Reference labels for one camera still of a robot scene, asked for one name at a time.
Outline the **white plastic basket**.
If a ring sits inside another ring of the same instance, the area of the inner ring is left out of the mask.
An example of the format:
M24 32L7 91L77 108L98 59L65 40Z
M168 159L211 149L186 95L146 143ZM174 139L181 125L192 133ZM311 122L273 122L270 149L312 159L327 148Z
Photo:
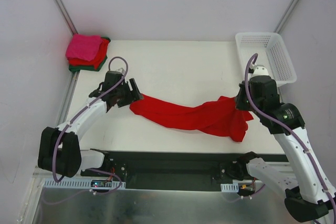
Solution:
M244 32L235 36L242 73L250 57L257 53L256 64L263 65L277 86L294 83L297 75L282 37L271 32Z

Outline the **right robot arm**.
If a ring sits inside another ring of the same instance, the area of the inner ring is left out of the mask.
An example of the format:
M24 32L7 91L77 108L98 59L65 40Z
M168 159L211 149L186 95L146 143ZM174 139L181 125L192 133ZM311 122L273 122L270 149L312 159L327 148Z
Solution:
M238 110L253 112L274 136L295 178L288 178L267 165L254 152L237 159L237 176L262 181L283 198L287 211L296 221L321 223L323 217L335 211L335 187L318 162L297 107L280 101L275 80L266 75L242 81L235 104Z

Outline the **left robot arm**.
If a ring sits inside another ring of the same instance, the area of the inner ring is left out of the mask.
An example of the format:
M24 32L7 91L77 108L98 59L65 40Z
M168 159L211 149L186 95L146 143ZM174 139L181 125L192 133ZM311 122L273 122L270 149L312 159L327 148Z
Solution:
M97 119L113 106L119 108L143 99L133 78L125 81L126 71L107 71L105 79L93 90L72 119L41 133L38 167L63 177L93 168L99 176L111 171L106 154L97 149L81 150L79 142Z

